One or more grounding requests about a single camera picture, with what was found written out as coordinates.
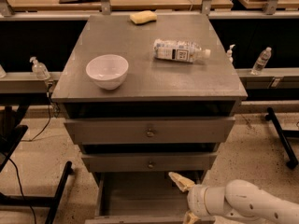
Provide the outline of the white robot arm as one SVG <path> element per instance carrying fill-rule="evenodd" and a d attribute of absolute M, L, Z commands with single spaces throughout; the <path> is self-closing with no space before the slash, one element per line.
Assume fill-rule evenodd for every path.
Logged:
<path fill-rule="evenodd" d="M 281 200 L 248 181 L 236 179 L 223 187 L 195 184 L 175 172 L 171 180 L 188 192 L 183 224 L 194 224 L 204 217 L 224 217 L 244 224 L 262 224 L 266 219 L 275 224 L 299 224 L 299 204 Z"/>

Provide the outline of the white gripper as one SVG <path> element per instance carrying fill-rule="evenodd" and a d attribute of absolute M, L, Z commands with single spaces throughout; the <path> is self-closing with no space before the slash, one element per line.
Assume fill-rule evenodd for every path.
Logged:
<path fill-rule="evenodd" d="M 169 172 L 168 175 L 182 192 L 189 192 L 187 202 L 191 211 L 185 213 L 183 224 L 194 224 L 199 217 L 206 217 L 208 215 L 205 204 L 207 186 L 195 185 L 189 178 L 175 172 Z"/>

